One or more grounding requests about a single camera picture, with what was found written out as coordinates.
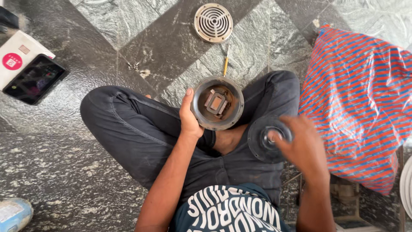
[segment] foot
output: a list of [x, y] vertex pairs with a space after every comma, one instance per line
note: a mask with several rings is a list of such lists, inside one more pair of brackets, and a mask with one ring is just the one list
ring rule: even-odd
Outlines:
[[234, 129], [216, 131], [216, 143], [213, 149], [222, 153], [223, 156], [233, 151], [239, 144], [247, 126], [245, 124]]

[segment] marble floor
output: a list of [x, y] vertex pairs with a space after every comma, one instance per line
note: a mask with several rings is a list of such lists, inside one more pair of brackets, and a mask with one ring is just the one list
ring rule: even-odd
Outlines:
[[[38, 105], [0, 94], [0, 200], [23, 197], [35, 209], [24, 231], [132, 231], [147, 190], [88, 132], [79, 105], [92, 89], [121, 85], [180, 105], [184, 89], [219, 75], [228, 43], [228, 77], [241, 87], [270, 70], [303, 80], [319, 26], [376, 36], [412, 51], [410, 0], [215, 0], [232, 14], [222, 44], [192, 29], [205, 0], [5, 0], [21, 29], [56, 54], [70, 74]], [[0, 45], [14, 33], [0, 35]], [[138, 71], [128, 63], [139, 62]], [[402, 154], [408, 158], [411, 146]], [[285, 165], [286, 182], [297, 174]], [[296, 219], [300, 179], [283, 188], [282, 216]], [[389, 197], [360, 188], [355, 207], [333, 202], [335, 216], [359, 215], [386, 231], [412, 231], [397, 186]]]

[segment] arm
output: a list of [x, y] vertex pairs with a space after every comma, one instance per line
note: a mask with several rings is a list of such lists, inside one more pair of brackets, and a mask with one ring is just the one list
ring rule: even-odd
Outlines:
[[330, 202], [330, 174], [323, 140], [305, 116], [281, 117], [292, 130], [292, 143], [269, 135], [282, 154], [303, 173], [306, 184], [297, 215], [297, 232], [335, 232]]
[[179, 112], [182, 130], [172, 153], [146, 196], [135, 232], [166, 232], [169, 227], [194, 148], [204, 131], [190, 111], [192, 99], [193, 90], [188, 89]]

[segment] yellow screwdriver handle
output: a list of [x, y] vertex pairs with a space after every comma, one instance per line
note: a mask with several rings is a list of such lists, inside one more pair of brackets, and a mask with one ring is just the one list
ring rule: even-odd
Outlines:
[[227, 63], [229, 62], [229, 57], [226, 57], [225, 59], [225, 69], [223, 70], [223, 75], [226, 76], [226, 71], [227, 71]]

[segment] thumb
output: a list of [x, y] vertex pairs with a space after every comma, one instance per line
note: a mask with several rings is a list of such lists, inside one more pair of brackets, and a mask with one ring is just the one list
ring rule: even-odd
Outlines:
[[277, 134], [276, 136], [271, 136], [271, 140], [275, 142], [276, 146], [281, 150], [281, 152], [285, 155], [289, 155], [289, 151], [292, 149], [292, 145], [286, 142], [282, 137]]
[[190, 110], [190, 103], [193, 100], [193, 89], [188, 88], [186, 91], [186, 95], [183, 97], [182, 106], [180, 107], [182, 110]]

